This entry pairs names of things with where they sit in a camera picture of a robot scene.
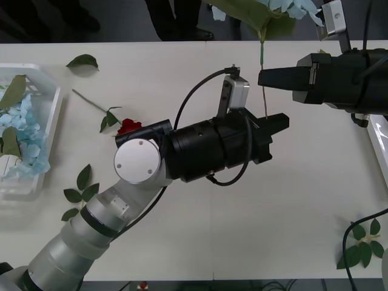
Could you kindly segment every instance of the black wire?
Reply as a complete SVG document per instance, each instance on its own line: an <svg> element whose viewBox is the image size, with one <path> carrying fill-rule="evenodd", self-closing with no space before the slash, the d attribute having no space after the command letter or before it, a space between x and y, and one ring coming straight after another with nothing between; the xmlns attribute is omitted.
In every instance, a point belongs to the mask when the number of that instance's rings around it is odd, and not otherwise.
<svg viewBox="0 0 388 291"><path fill-rule="evenodd" d="M327 286L326 286L325 279L321 279L321 283L322 283L323 291L327 291Z"/></svg>
<svg viewBox="0 0 388 291"><path fill-rule="evenodd" d="M137 225L140 220L142 220L154 207L155 205L159 202L160 198L162 198L164 192L166 191L167 186L163 187L162 190L160 191L159 195L155 198L155 200L152 202L152 204L147 208L146 211L144 211L139 217L137 217L133 222L128 224L124 229L122 229L113 239L114 241L116 238L119 238L121 235L125 234L129 229Z"/></svg>
<svg viewBox="0 0 388 291"><path fill-rule="evenodd" d="M288 291L290 291L290 290L291 290L292 286L295 284L295 282L297 282L297 280L298 280L298 279L294 279L294 280L291 282L291 284L290 284L290 287L289 287Z"/></svg>
<svg viewBox="0 0 388 291"><path fill-rule="evenodd" d="M347 239L347 236L349 235L349 233L352 231L352 229L357 226L358 224L360 223L363 223L365 221L368 221L368 220L371 220L371 219L374 219L374 218L377 218L381 215L384 215L384 214L387 214L388 213L388 208L386 210L383 210L381 212L378 212L376 214L373 214L373 215L370 215L370 216L367 216L363 219L360 219L358 221L356 221L355 223L353 223L351 226L349 226L347 228L347 230L345 231L345 234L344 234L344 238L342 240L342 254L343 254L343 257L344 257L344 263L345 263L345 269L346 269L346 273L347 273L347 276L349 277L349 281L350 281L350 284L352 285L352 290L353 291L357 291L357 287L354 283L354 280L352 278L352 274L350 274L350 269L349 269L349 264L347 263L347 258L346 258L346 239Z"/></svg>
<svg viewBox="0 0 388 291"><path fill-rule="evenodd" d="M82 280L78 283L77 289L75 290L80 291L83 283L84 283L84 279L82 278Z"/></svg>
<svg viewBox="0 0 388 291"><path fill-rule="evenodd" d="M245 157L244 164L242 165L242 168L241 168L240 172L237 174L237 176L235 176L229 182L219 182L219 181L217 181L216 178L214 178L214 175L207 175L206 176L206 179L208 179L209 181L211 181L212 183L214 183L214 184L216 184L218 186L224 186L225 187L225 186L230 186L230 185L233 185L234 183L236 183L243 176L243 174L245 173L246 169L248 168L248 164L250 162L250 157L251 157L251 154L252 154L252 142L253 142L252 129L251 129L251 126L250 126L250 120L249 120L248 116L246 115L245 111L244 110L239 110L239 112L245 117L245 122L246 122L246 127L247 127L247 134L248 134L247 142L248 142L248 145L247 145L246 157Z"/></svg>
<svg viewBox="0 0 388 291"><path fill-rule="evenodd" d="M363 39L363 50L366 50L366 44L368 42L369 22L370 22L370 14L371 14L371 11L372 11L372 3L373 3L373 0L369 0L368 8L366 10L365 26L364 26L364 39Z"/></svg>
<svg viewBox="0 0 388 291"><path fill-rule="evenodd" d="M367 68L365 71L363 71L362 73L360 73L356 78L355 78L355 82L358 83L360 82L362 79L364 79L366 76L370 75L371 73L373 73L379 66L381 66L382 64L384 64L386 61L388 60L388 55L385 55L383 56L381 59L379 59L376 63L374 63L373 65L371 65L369 68Z"/></svg>
<svg viewBox="0 0 388 291"><path fill-rule="evenodd" d="M125 287L127 287L129 284L131 284L132 281L129 281L127 284L125 284L119 291L123 291Z"/></svg>
<svg viewBox="0 0 388 291"><path fill-rule="evenodd" d="M205 84L209 80L211 80L211 79L213 79L213 78L215 78L215 77L217 77L219 75L225 74L225 73L227 73L226 69L223 69L223 70L217 71L215 73L212 73L211 75L209 75L208 77L203 79L201 82L199 82L194 88L191 89L189 94L187 94L186 98L184 98L184 100L182 102L182 105L181 105L181 107L178 110L178 114L176 115L176 119L175 119L175 123L174 123L174 130L178 129L178 123L179 123L179 120L181 119L181 115L182 115L183 109L186 106L187 101L189 101L191 96L194 94L194 92L197 91L203 84Z"/></svg>

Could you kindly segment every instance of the table surface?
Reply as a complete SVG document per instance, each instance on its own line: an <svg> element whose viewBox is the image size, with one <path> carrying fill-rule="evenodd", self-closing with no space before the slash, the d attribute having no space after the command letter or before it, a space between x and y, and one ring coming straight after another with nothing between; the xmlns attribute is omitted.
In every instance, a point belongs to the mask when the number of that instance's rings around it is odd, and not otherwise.
<svg viewBox="0 0 388 291"><path fill-rule="evenodd" d="M339 55L337 42L266 42L265 67L294 66L323 49ZM369 47L387 47L371 41ZM63 70L83 53L95 56L99 72L79 76ZM152 124L174 120L188 91L205 76L231 64L251 82L247 108L263 116L256 85L257 42L166 42L128 44L11 44L0 46L0 62L34 63L62 69L70 88L121 119ZM194 95L181 126L216 114L222 78ZM270 114L284 112L290 128L275 135L273 159L250 163L241 180L217 187L206 179L175 181L159 204L97 260L86 280L192 280L344 278L336 270L343 233L350 221L388 207L384 183L367 130L345 112L292 101L290 92L267 90ZM117 127L99 133L103 115L73 93L65 98L55 133L44 190L35 202L0 205L0 260L26 265L60 230L71 205L62 190L92 165L93 182L104 190L118 177L113 169ZM218 173L220 181L239 169ZM388 246L388 218L380 219L379 241ZM381 277L381 260L354 277Z"/></svg>

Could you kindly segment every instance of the red rose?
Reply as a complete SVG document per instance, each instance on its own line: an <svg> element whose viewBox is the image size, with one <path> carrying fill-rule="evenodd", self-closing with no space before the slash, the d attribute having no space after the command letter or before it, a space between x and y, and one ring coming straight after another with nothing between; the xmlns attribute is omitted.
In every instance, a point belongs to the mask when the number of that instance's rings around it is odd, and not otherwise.
<svg viewBox="0 0 388 291"><path fill-rule="evenodd" d="M124 119L121 128L117 131L117 135L123 135L127 132L132 132L136 129L141 129L141 122L134 122L132 119Z"/></svg>

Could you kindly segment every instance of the artificial leaf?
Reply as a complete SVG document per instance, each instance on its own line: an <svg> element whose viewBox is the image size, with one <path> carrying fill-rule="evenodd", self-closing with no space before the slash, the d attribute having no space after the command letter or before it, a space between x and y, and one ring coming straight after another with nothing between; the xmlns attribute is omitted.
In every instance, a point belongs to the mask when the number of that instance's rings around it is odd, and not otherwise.
<svg viewBox="0 0 388 291"><path fill-rule="evenodd" d="M244 21L257 32L270 16L268 8L256 0L204 0L233 18Z"/></svg>
<svg viewBox="0 0 388 291"><path fill-rule="evenodd" d="M17 75L5 91L0 108L11 107L20 102L25 92L25 75Z"/></svg>
<svg viewBox="0 0 388 291"><path fill-rule="evenodd" d="M101 133L106 127L107 127L107 117L105 116L101 121L99 132Z"/></svg>
<svg viewBox="0 0 388 291"><path fill-rule="evenodd" d="M372 258L372 249L364 241L358 245L358 248L360 249L361 262L363 262L363 266L366 268Z"/></svg>
<svg viewBox="0 0 388 291"><path fill-rule="evenodd" d="M372 252L379 258L383 258L384 248L378 241L371 241L370 247L372 248Z"/></svg>
<svg viewBox="0 0 388 291"><path fill-rule="evenodd" d="M115 125L118 121L118 119L116 118L115 115L113 115L112 112L110 111L107 111L107 122L108 122L108 125L109 126L113 126Z"/></svg>
<svg viewBox="0 0 388 291"><path fill-rule="evenodd" d="M89 202L98 193L99 183L87 187L82 193L84 201Z"/></svg>
<svg viewBox="0 0 388 291"><path fill-rule="evenodd" d="M82 191L85 189L89 181L91 171L92 171L92 167L89 164L79 173L77 177L77 187L79 190Z"/></svg>
<svg viewBox="0 0 388 291"><path fill-rule="evenodd" d="M97 60L94 56L91 55L77 56L74 60L68 63L66 67L78 67L80 65L92 65L98 69Z"/></svg>
<svg viewBox="0 0 388 291"><path fill-rule="evenodd" d="M4 145L2 146L2 155L12 155L17 156L19 159L22 158L20 153L20 148L18 144L18 139L16 137L16 129L14 127L8 127L2 133L2 140Z"/></svg>
<svg viewBox="0 0 388 291"><path fill-rule="evenodd" d="M353 228L353 236L356 240L360 240L361 238L364 238L366 236L366 231L365 229L361 226L361 225L356 225L354 228Z"/></svg>
<svg viewBox="0 0 388 291"><path fill-rule="evenodd" d="M76 216L78 214L78 212L79 212L79 210L77 208L72 208L72 209L66 211L62 215L62 221L69 221L69 219Z"/></svg>
<svg viewBox="0 0 388 291"><path fill-rule="evenodd" d="M345 255L349 268L354 267L360 262L361 256L358 246L349 247L345 251ZM341 259L339 259L339 262L337 264L337 270L341 269L345 269L345 261L343 256L341 257Z"/></svg>
<svg viewBox="0 0 388 291"><path fill-rule="evenodd" d="M380 223L375 218L372 223L370 224L370 234L376 235L381 229Z"/></svg>
<svg viewBox="0 0 388 291"><path fill-rule="evenodd" d="M288 14L280 18L272 18L267 26L266 39L275 39L285 35L291 35L295 28L296 19Z"/></svg>
<svg viewBox="0 0 388 291"><path fill-rule="evenodd" d="M108 111L110 111L111 109L116 109L116 108L122 108L122 107L121 106L109 107Z"/></svg>
<svg viewBox="0 0 388 291"><path fill-rule="evenodd" d="M82 201L81 194L75 189L65 189L63 193L66 196L68 202L80 203Z"/></svg>

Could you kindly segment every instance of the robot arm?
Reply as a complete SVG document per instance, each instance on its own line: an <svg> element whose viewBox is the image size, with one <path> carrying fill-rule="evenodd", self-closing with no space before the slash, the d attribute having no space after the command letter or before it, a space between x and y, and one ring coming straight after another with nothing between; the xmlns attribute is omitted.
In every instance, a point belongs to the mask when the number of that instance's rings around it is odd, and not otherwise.
<svg viewBox="0 0 388 291"><path fill-rule="evenodd" d="M225 77L216 117L178 130L165 120L117 136L114 167L120 180L95 195L28 267L1 275L0 291L75 290L94 260L163 187L178 178L184 182L213 178L225 167L244 162L246 118L252 133L250 160L255 164L270 160L272 135L288 128L289 119L282 113L254 117L245 109L249 83L239 77L238 68L229 69L233 73Z"/></svg>

